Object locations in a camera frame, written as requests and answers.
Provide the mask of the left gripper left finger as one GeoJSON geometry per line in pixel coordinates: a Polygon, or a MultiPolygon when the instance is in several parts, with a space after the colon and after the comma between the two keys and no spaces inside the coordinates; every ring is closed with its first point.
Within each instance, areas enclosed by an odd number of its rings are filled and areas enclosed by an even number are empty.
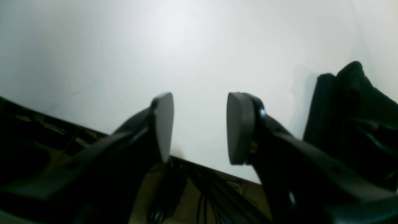
{"type": "Polygon", "coordinates": [[[128,223],[145,175],[169,160],[173,121],[170,92],[102,139],[1,100],[1,223],[128,223]]]}

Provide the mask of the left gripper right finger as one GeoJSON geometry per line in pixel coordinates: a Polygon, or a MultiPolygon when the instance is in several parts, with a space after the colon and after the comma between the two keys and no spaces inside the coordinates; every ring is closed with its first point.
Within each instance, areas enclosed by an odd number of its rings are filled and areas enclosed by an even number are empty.
{"type": "Polygon", "coordinates": [[[275,224],[396,224],[397,194],[295,138],[248,93],[227,97],[232,165],[251,165],[275,224]]]}

